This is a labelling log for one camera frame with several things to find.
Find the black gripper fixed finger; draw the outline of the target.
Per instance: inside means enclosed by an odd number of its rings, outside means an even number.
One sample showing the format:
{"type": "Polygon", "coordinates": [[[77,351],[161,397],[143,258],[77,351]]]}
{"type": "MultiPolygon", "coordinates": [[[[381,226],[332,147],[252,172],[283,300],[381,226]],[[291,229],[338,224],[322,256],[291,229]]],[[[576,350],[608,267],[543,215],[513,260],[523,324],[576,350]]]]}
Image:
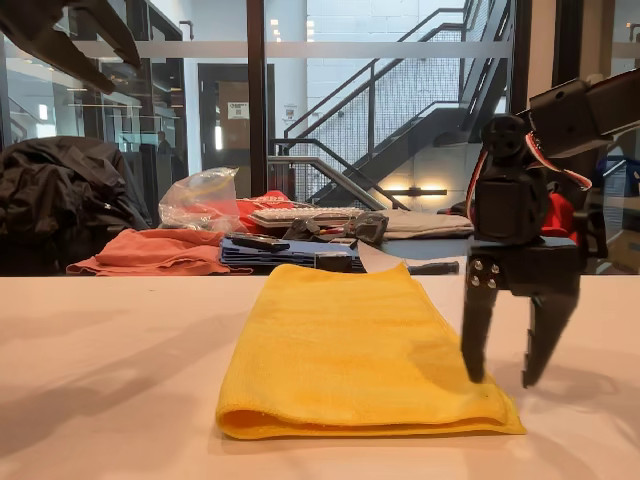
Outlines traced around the black gripper fixed finger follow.
{"type": "Polygon", "coordinates": [[[139,69],[141,59],[136,41],[126,23],[104,0],[80,0],[73,2],[73,8],[84,11],[96,26],[97,33],[113,49],[114,53],[128,65],[139,69]]]}

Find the black gripper moving finger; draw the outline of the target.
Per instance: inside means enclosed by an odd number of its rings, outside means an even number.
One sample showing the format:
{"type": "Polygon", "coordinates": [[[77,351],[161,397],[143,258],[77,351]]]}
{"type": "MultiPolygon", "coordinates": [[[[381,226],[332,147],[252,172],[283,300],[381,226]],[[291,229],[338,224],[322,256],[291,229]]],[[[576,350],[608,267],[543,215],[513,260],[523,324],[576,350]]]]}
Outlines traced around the black gripper moving finger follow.
{"type": "Polygon", "coordinates": [[[64,4],[54,1],[2,1],[1,32],[22,51],[63,73],[112,93],[114,84],[72,42],[57,30],[64,4]]]}

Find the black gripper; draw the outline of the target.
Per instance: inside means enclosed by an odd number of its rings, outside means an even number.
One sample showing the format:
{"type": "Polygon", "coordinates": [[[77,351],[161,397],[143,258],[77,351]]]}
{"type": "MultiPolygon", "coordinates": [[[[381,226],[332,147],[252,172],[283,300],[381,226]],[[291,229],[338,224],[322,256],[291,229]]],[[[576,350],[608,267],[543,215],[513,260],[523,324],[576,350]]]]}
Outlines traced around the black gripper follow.
{"type": "Polygon", "coordinates": [[[471,240],[465,277],[461,353],[469,379],[482,383],[485,348],[499,290],[531,298],[522,386],[541,379],[577,306],[582,265],[568,238],[538,237],[522,245],[471,240]]]}

